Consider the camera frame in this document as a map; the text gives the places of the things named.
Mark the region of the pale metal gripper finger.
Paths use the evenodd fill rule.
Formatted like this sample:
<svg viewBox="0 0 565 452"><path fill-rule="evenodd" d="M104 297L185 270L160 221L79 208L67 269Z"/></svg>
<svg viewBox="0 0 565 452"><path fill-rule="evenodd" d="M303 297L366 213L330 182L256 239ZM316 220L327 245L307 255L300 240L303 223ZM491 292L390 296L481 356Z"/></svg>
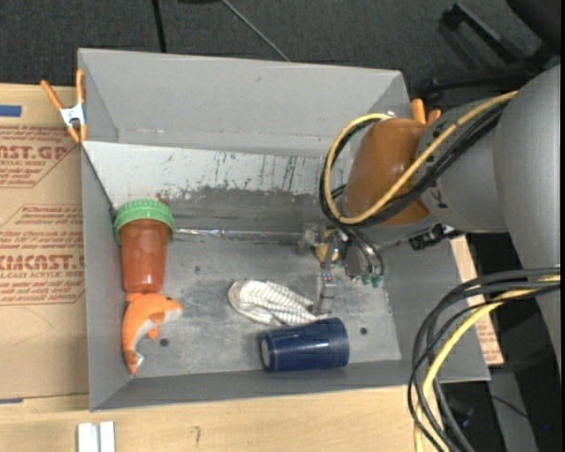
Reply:
<svg viewBox="0 0 565 452"><path fill-rule="evenodd" d="M299 254L306 254L310 252L319 242L320 236L321 232L316 224L305 224L299 238Z"/></svg>
<svg viewBox="0 0 565 452"><path fill-rule="evenodd" d="M336 293L336 282L328 270L322 270L317 279L317 297L315 312L318 315L329 315L333 309Z"/></svg>

